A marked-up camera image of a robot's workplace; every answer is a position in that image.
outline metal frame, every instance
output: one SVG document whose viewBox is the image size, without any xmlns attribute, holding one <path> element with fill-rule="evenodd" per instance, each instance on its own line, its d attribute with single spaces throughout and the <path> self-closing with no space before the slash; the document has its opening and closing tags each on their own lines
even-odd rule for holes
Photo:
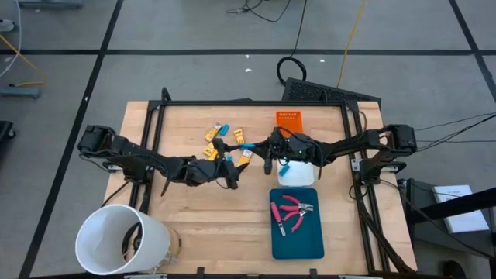
<svg viewBox="0 0 496 279">
<path fill-rule="evenodd" d="M 329 106 L 329 107 L 337 107 L 340 108 L 341 110 L 341 116 L 343 118 L 343 128 L 344 128 L 344 133 L 345 137 L 349 138 L 351 137 L 351 128 L 350 128 L 350 121 L 347 115 L 347 107 L 348 105 L 346 102 L 328 102 L 327 100 L 323 102 L 317 102 L 317 101 L 249 101 L 249 100 L 235 100 L 235 101 L 171 101 L 171 97 L 169 96 L 167 90 L 163 89 L 162 91 L 162 99 L 157 100 L 157 101 L 149 101 L 148 103 L 148 108 L 146 111 L 146 117 L 145 117 L 145 125 L 143 127 L 143 135 L 142 135 L 142 140 L 141 140 L 141 146 L 146 146 L 146 143 L 148 141 L 148 138 L 150 136 L 150 129 L 151 129 L 151 119 L 153 116 L 153 113 L 158 110 L 158 118 L 157 118 L 157 124 L 155 127 L 155 136 L 153 139 L 153 146 L 152 150 L 153 151 L 158 151 L 158 146 L 160 145 L 160 135 L 162 131 L 162 125 L 163 125 L 163 120 L 164 120 L 164 112 L 165 112 L 165 107 L 168 105 L 176 105 L 176 106 L 227 106 L 227 105 L 232 105 L 232 106 L 288 106 L 288 107 L 301 107 L 301 106 Z M 361 122 L 360 122 L 360 116 L 358 112 L 353 113 L 353 118 L 354 118 L 354 123 L 356 126 L 356 130 L 358 133 L 361 133 Z M 361 153 L 362 158 L 367 158 L 366 152 Z M 351 167 L 351 159 L 355 158 L 354 154 L 350 154 L 350 170 L 353 178 L 353 185 L 355 186 L 355 195 L 359 196 L 361 195 L 361 189 L 360 185 L 358 185 L 358 181 L 356 180 L 355 176 L 353 175 L 353 168 Z M 153 172 L 150 172 L 151 176 L 149 179 L 149 183 L 144 184 L 145 185 L 145 193 L 149 193 L 151 191 L 151 187 L 153 184 Z M 130 205 L 133 205 L 136 207 L 136 201 L 138 198 L 138 193 L 139 193 L 139 186 L 138 185 L 133 185 L 133 190 L 132 190 L 132 197 L 129 201 Z M 381 229 L 381 221 L 379 217 L 379 211 L 377 208 L 377 200 L 375 197 L 374 193 L 374 187 L 369 188 L 369 200 L 370 200 L 370 212 L 371 215 L 374 218 L 374 223 L 376 226 Z M 150 200 L 149 199 L 143 199 L 142 205 L 140 206 L 140 210 L 143 209 L 144 212 L 147 212 L 148 210 L 148 205 L 149 205 Z M 363 199 L 357 199 L 356 200 L 356 206 L 357 210 L 359 209 L 360 206 L 363 205 Z M 423 274 L 399 274 L 399 273 L 393 273 L 390 272 L 389 270 L 389 263 L 388 263 L 388 258 L 384 252 L 384 250 L 380 247 L 380 255 L 381 255 L 381 264 L 383 267 L 383 270 L 375 270 L 374 268 L 374 256 L 372 254 L 372 247 L 370 245 L 370 235 L 368 231 L 368 227 L 366 226 L 365 222 L 359 218 L 360 220 L 360 230 L 362 234 L 362 242 L 363 242 L 363 251 L 365 253 L 365 260 L 367 263 L 367 271 L 368 275 L 365 276 L 377 276 L 377 277 L 382 277 L 382 278 L 425 278 L 425 279 L 436 279 L 436 278 L 441 278 L 438 276 L 432 276 L 432 275 L 423 275 Z M 124 276 L 129 276 L 129 275 L 134 275 L 134 274 L 119 274 L 119 275 L 113 275 L 113 276 L 107 276 L 108 278 L 124 278 Z M 317 279 L 317 278 L 346 278 L 346 275 L 317 275 L 317 270 L 315 269 L 309 269 L 309 274 L 301 274 L 301 275 L 264 275 L 264 274 L 205 274 L 205 269 L 203 267 L 199 267 L 198 271 L 196 274 L 167 274 L 168 279 L 173 279 L 173 278 L 192 278 L 192 279 L 202 279 L 202 278 L 266 278 L 266 279 L 282 279 L 282 278 L 290 278 L 290 279 L 306 279 L 310 277 L 311 279 Z M 76 279 L 76 278 L 100 278 L 97 275 L 94 274 L 89 274 L 89 273 L 83 273 L 83 274 L 66 274 L 66 275 L 59 275 L 55 277 L 38 277 L 40 278 L 71 278 L 71 279 Z"/>
</svg>

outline white container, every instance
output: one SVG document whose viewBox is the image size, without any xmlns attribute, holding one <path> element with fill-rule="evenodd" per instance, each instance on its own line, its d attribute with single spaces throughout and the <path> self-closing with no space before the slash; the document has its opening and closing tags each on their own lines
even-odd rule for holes
<svg viewBox="0 0 496 279">
<path fill-rule="evenodd" d="M 137 222 L 143 228 L 141 244 L 126 262 L 122 256 L 122 241 Z M 93 212 L 79 229 L 76 257 L 86 271 L 97 275 L 151 270 L 170 256 L 170 237 L 162 222 L 127 205 L 107 205 Z"/>
<path fill-rule="evenodd" d="M 281 163 L 288 163 L 289 170 L 283 175 L 279 171 L 284 167 Z M 281 160 L 277 161 L 277 182 L 281 187 L 310 187 L 315 181 L 314 167 L 310 163 Z"/>
</svg>

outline pink handled pliers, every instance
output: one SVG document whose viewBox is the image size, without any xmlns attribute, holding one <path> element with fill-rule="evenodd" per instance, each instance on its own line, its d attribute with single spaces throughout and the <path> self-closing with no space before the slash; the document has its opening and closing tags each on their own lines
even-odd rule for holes
<svg viewBox="0 0 496 279">
<path fill-rule="evenodd" d="M 294 224 L 294 226 L 291 228 L 291 232 L 294 233 L 295 230 L 299 228 L 301 223 L 303 222 L 303 215 L 306 212 L 313 211 L 313 205 L 301 203 L 297 198 L 292 197 L 290 195 L 282 195 L 282 198 L 296 204 L 296 205 L 279 205 L 279 209 L 289 212 L 284 216 L 284 218 L 282 219 L 283 221 L 287 221 L 293 215 L 297 215 L 297 214 L 300 215 L 300 218 L 298 218 L 296 224 Z"/>
</svg>

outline wooden tabletop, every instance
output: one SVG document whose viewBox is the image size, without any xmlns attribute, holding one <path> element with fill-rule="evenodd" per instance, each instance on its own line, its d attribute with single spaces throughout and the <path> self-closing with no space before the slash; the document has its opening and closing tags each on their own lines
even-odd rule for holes
<svg viewBox="0 0 496 279">
<path fill-rule="evenodd" d="M 120 135 L 140 143 L 147 102 L 129 102 Z M 367 116 L 368 129 L 383 126 L 376 102 L 359 103 Z M 275 126 L 276 111 L 299 110 L 303 130 L 310 137 L 328 143 L 345 138 L 339 108 L 267 107 L 267 106 L 167 106 L 159 153 L 164 156 L 196 155 L 203 158 L 204 137 L 216 122 L 227 123 L 230 130 L 223 137 L 235 144 L 233 130 L 242 128 L 248 143 L 265 140 Z M 150 130 L 151 147 L 156 113 Z M 350 125 L 353 126 L 351 113 Z M 240 151 L 231 152 L 234 161 Z M 269 190 L 277 187 L 277 172 L 264 174 L 264 162 L 253 155 L 250 165 L 240 175 L 235 191 L 220 188 L 215 182 L 199 187 L 171 183 L 162 198 L 165 178 L 155 173 L 149 215 L 175 229 L 182 240 L 179 263 L 163 267 L 164 273 L 194 274 L 204 267 L 207 274 L 366 274 L 357 205 L 348 196 L 352 184 L 348 156 L 338 158 L 322 171 L 322 179 L 313 187 L 319 195 L 325 256 L 321 260 L 274 260 L 270 246 Z M 393 174 L 382 179 L 395 183 Z M 109 196 L 123 183 L 122 173 L 110 176 Z M 398 190 L 387 184 L 376 185 L 376 196 L 384 235 L 410 267 L 416 269 L 405 215 Z M 128 204 L 130 187 L 111 203 Z M 381 269 L 377 242 L 372 234 L 376 270 Z"/>
</svg>

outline yellow object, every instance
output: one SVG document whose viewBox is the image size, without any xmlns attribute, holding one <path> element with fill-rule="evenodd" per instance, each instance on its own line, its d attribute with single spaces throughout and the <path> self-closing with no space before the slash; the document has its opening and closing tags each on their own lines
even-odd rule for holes
<svg viewBox="0 0 496 279">
<path fill-rule="evenodd" d="M 366 0 L 362 1 L 362 5 L 360 6 L 360 11 L 358 12 L 358 15 L 356 16 L 355 24 L 353 24 L 353 28 L 351 29 L 351 33 L 350 33 L 350 38 L 348 38 L 348 43 L 346 44 L 346 49 L 344 50 L 343 62 L 341 62 L 341 71 L 339 71 L 338 84 L 336 85 L 336 88 L 339 88 L 339 84 L 341 84 L 341 77 L 343 76 L 343 72 L 344 72 L 344 64 L 346 63 L 346 55 L 348 55 L 348 49 L 350 48 L 351 40 L 352 40 L 353 36 L 355 35 L 355 30 L 357 30 L 358 22 L 360 21 L 360 18 L 362 17 L 363 8 L 365 7 L 365 1 Z"/>
<path fill-rule="evenodd" d="M 0 34 L 0 40 L 2 40 L 11 50 L 14 50 L 16 54 L 19 55 L 33 70 L 38 71 L 38 68 L 31 63 L 24 55 L 22 55 L 15 46 L 13 46 L 2 34 Z M 45 84 L 44 81 L 33 81 L 33 82 L 23 82 L 17 84 L 16 86 L 26 86 L 26 85 L 42 85 Z"/>
<path fill-rule="evenodd" d="M 205 135 L 205 139 L 208 141 L 208 142 L 211 142 L 215 135 L 217 135 L 217 133 L 219 132 L 219 130 L 222 128 L 222 125 L 216 123 L 215 126 L 213 126 L 209 131 L 208 133 Z"/>
<path fill-rule="evenodd" d="M 214 144 L 209 143 L 207 147 L 203 150 L 203 154 L 205 154 L 208 157 L 210 157 L 215 151 Z"/>
<path fill-rule="evenodd" d="M 16 87 L 22 87 L 22 86 L 43 85 L 43 84 L 45 84 L 45 83 L 42 82 L 42 81 L 33 81 L 33 82 L 23 82 L 23 83 L 20 83 L 20 84 L 16 84 L 15 86 Z"/>
<path fill-rule="evenodd" d="M 207 160 L 215 160 L 217 158 L 217 154 L 219 152 L 217 150 L 214 150 L 214 152 L 212 152 L 212 155 L 210 155 Z"/>
<path fill-rule="evenodd" d="M 234 136 L 236 137 L 236 141 L 241 144 L 245 142 L 245 139 L 243 138 L 243 131 L 241 129 L 237 129 L 234 131 Z"/>
<path fill-rule="evenodd" d="M 243 153 L 241 154 L 241 157 L 238 160 L 238 163 L 236 163 L 236 166 L 238 167 L 238 166 L 241 166 L 242 164 L 249 163 L 250 158 L 251 158 L 251 154 L 253 154 L 253 152 L 251 152 L 247 149 L 243 150 Z"/>
</svg>

